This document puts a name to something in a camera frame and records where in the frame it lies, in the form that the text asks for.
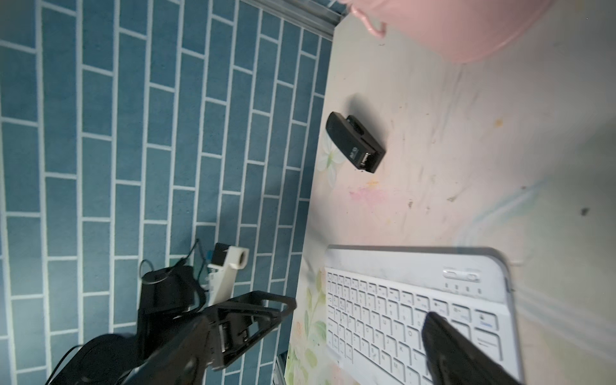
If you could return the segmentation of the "white keyboard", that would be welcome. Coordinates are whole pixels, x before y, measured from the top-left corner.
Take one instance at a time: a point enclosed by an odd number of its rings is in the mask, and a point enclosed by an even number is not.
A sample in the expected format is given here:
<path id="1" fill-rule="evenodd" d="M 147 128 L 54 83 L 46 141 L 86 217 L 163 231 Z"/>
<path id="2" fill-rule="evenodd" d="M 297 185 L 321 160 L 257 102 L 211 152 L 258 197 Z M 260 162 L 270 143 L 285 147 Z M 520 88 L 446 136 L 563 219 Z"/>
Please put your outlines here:
<path id="1" fill-rule="evenodd" d="M 328 247 L 327 347 L 362 384 L 430 384 L 430 313 L 518 381 L 525 378 L 513 286 L 491 248 Z"/>

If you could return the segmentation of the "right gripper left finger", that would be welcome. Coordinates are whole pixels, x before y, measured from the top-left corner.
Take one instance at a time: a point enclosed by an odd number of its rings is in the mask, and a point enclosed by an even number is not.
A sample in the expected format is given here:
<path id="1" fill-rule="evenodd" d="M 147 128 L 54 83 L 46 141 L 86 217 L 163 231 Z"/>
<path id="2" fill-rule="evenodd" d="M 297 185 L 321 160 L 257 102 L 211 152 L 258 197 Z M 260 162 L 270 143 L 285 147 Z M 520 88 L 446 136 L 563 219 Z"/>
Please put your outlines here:
<path id="1" fill-rule="evenodd" d="M 123 384 L 200 384 L 212 363 L 211 334 L 207 317 L 196 318 Z"/>

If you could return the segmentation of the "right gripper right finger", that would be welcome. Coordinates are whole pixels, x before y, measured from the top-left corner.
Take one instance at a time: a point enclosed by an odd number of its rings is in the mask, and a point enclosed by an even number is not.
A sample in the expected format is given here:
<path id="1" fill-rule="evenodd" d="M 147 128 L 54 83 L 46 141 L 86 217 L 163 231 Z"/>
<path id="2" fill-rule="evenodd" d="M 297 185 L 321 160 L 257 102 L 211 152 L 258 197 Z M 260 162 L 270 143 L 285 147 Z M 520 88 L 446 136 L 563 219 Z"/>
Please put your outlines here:
<path id="1" fill-rule="evenodd" d="M 520 385 L 439 314 L 427 314 L 421 335 L 434 384 Z"/>

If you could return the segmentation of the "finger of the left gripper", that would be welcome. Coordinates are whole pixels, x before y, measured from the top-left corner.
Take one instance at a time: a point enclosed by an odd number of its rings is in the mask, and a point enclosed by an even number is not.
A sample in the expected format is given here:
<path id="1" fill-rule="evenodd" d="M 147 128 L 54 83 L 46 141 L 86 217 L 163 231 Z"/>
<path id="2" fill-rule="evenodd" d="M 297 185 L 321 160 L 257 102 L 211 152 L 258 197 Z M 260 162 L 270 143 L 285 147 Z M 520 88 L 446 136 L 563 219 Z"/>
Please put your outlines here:
<path id="1" fill-rule="evenodd" d="M 231 298 L 211 306 L 221 321 L 230 321 L 235 327 L 277 327 L 297 309 L 296 299 L 261 290 Z"/>
<path id="2" fill-rule="evenodd" d="M 277 327 L 258 327 L 256 323 L 252 325 L 252 328 L 255 329 L 255 345 L 258 344 L 262 339 L 266 338 L 267 335 L 272 333 L 275 329 L 277 329 L 281 324 Z"/>

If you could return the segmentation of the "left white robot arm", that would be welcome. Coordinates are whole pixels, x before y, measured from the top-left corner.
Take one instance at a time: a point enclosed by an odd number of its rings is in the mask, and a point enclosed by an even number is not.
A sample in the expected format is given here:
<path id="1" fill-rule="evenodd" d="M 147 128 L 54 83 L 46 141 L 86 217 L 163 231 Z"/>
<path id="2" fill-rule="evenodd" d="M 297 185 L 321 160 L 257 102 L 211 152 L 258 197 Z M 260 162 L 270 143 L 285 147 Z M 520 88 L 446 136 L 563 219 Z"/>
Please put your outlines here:
<path id="1" fill-rule="evenodd" d="M 192 266 L 177 263 L 141 281 L 137 332 L 106 334 L 70 349 L 49 384 L 200 384 L 280 326 L 292 297 L 261 290 L 207 305 Z"/>

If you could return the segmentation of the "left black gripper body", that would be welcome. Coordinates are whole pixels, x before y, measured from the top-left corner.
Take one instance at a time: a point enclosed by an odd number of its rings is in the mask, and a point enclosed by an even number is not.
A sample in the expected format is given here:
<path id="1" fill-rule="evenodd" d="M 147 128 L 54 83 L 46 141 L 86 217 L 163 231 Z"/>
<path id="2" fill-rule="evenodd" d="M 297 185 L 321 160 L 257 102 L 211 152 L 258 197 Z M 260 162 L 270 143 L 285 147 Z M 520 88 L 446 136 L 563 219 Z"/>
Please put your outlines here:
<path id="1" fill-rule="evenodd" d="M 253 311 L 252 305 L 216 305 L 203 311 L 210 327 L 206 352 L 212 370 L 229 367 L 255 345 Z"/>

